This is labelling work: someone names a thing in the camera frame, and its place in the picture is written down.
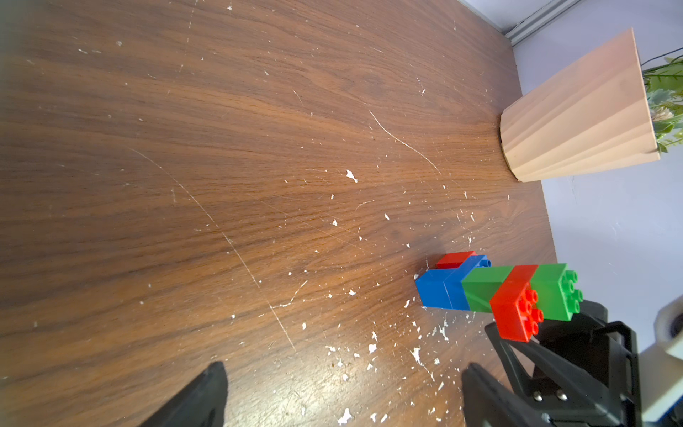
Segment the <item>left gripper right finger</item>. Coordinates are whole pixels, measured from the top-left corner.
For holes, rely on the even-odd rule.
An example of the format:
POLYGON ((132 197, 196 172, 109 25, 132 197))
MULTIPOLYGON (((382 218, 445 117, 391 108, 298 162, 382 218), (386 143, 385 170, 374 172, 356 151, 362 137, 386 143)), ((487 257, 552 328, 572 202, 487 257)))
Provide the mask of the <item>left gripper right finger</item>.
POLYGON ((539 412, 502 386, 485 368, 471 363, 462 373, 465 423, 482 426, 551 426, 539 412))

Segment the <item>blue long lego brick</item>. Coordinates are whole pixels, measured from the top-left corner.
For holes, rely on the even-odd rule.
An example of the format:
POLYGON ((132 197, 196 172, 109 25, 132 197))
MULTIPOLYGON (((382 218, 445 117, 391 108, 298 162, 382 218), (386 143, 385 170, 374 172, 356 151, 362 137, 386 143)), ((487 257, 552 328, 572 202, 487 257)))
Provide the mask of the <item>blue long lego brick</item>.
POLYGON ((459 273, 469 275, 476 268, 488 268, 492 265, 486 255, 473 255, 468 257, 458 268, 459 273))

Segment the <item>green small lego brick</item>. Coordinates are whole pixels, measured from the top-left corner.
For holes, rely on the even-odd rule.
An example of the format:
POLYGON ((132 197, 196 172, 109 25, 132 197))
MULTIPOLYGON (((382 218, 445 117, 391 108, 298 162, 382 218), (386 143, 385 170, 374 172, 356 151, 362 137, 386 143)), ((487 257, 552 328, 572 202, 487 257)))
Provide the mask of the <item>green small lego brick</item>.
POLYGON ((566 263, 540 264, 531 280, 538 295, 537 308, 546 320, 569 322, 580 312, 583 292, 576 287, 578 275, 566 263))
POLYGON ((464 278, 462 287, 470 311, 492 313, 490 300, 513 269, 513 266, 478 267, 464 278))

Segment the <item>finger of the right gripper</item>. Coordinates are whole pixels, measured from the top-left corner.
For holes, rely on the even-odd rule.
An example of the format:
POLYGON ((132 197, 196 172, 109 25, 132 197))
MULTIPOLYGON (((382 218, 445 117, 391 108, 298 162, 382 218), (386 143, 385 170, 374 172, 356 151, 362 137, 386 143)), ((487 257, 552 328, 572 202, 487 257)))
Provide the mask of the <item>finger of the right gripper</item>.
POLYGON ((598 302, 584 300, 580 303, 580 312, 573 315, 570 321, 544 320, 540 325, 540 334, 581 334, 599 329, 608 324, 608 309, 598 302))
POLYGON ((636 334, 620 321, 548 320, 527 343, 485 332, 514 393, 555 426, 640 425, 636 334))

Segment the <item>red small lego brick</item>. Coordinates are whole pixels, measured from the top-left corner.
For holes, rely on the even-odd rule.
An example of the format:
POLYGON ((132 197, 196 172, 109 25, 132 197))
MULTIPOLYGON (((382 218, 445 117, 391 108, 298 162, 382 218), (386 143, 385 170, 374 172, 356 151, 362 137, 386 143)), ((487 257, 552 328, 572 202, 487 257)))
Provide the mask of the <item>red small lego brick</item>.
POLYGON ((437 269, 458 269, 469 258, 476 256, 475 251, 445 254, 437 263, 437 269))

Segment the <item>red long lego brick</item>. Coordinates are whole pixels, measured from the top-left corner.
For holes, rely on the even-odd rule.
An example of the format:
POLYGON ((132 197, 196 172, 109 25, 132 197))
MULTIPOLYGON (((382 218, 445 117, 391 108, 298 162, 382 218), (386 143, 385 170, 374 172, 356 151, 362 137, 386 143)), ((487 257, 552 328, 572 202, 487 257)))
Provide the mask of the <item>red long lego brick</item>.
POLYGON ((537 265, 515 266, 490 300, 498 333, 505 340, 529 343, 544 322, 537 292, 531 287, 537 269, 537 265))

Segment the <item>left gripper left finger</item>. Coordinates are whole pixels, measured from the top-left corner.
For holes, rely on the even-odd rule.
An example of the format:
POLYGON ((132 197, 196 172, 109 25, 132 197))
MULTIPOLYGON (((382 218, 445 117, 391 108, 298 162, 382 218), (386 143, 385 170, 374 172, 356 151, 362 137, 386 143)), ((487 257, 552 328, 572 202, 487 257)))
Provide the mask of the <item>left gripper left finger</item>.
POLYGON ((215 361, 145 420, 141 427, 224 426, 228 396, 225 366, 215 361))

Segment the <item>blue small lego brick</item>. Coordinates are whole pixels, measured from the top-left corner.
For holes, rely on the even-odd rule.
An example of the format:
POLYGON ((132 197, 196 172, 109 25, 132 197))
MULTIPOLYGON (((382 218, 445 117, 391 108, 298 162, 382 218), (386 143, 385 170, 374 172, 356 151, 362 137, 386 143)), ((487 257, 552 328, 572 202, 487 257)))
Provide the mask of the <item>blue small lego brick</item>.
POLYGON ((416 286, 424 307, 470 311, 464 291, 464 279, 472 269, 437 269, 425 272, 416 279, 416 286))

